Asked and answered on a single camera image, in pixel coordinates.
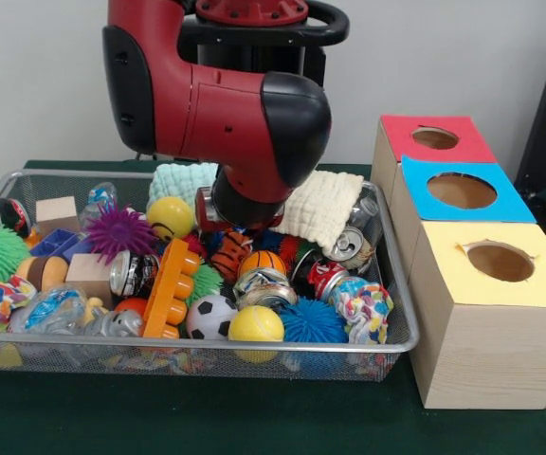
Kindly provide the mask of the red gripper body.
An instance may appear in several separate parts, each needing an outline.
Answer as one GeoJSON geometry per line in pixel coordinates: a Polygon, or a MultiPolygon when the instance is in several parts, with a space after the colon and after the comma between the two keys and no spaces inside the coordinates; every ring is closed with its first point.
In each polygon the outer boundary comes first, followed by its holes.
{"type": "Polygon", "coordinates": [[[195,217],[201,232],[216,230],[216,209],[212,202],[211,188],[198,188],[195,194],[195,217]]]}

